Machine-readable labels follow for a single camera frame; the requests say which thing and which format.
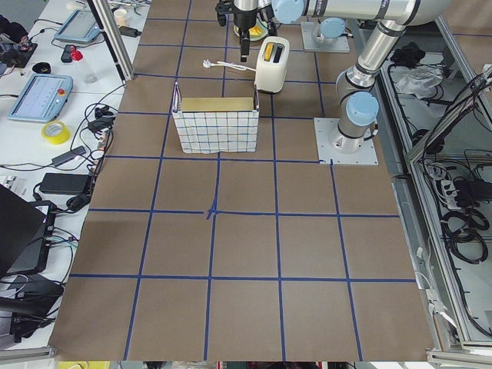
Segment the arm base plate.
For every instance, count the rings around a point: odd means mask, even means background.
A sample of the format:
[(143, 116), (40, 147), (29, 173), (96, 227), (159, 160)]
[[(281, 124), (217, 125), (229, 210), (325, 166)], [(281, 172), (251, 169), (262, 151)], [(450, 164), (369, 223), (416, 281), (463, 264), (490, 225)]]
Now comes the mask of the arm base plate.
[(348, 53), (350, 47), (341, 18), (326, 18), (322, 22), (302, 22), (301, 35), (306, 52)]
[(373, 140), (347, 138), (338, 130), (338, 118), (315, 118), (317, 155), (324, 165), (378, 165)]

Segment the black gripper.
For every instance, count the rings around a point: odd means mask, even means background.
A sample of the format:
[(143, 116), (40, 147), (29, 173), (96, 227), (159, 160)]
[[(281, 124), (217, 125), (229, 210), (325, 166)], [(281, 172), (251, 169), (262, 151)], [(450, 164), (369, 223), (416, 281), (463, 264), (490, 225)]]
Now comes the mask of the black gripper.
[(238, 35), (241, 46), (241, 61), (246, 62), (248, 59), (248, 46), (250, 45), (250, 32), (248, 28), (239, 28)]

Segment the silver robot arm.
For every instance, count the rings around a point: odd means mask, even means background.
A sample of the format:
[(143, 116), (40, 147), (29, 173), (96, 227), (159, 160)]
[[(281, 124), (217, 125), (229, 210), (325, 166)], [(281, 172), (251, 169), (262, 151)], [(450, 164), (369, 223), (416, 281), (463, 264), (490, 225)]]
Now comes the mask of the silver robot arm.
[(215, 11), (221, 27), (226, 25), (226, 15), (232, 14), (234, 24), (238, 28), (241, 47), (241, 62), (246, 62), (250, 50), (249, 30), (256, 25), (257, 14), (261, 20), (267, 23), (269, 36), (277, 36), (278, 31), (274, 23), (274, 12), (271, 1), (258, 0), (220, 0)]
[(449, 1), (273, 1), (274, 15), (282, 24), (302, 16), (375, 20), (377, 25), (357, 62), (340, 74), (336, 89), (341, 117), (328, 141), (339, 152), (359, 150), (374, 122), (379, 104), (370, 93), (385, 58), (408, 26), (422, 25), (444, 13)]

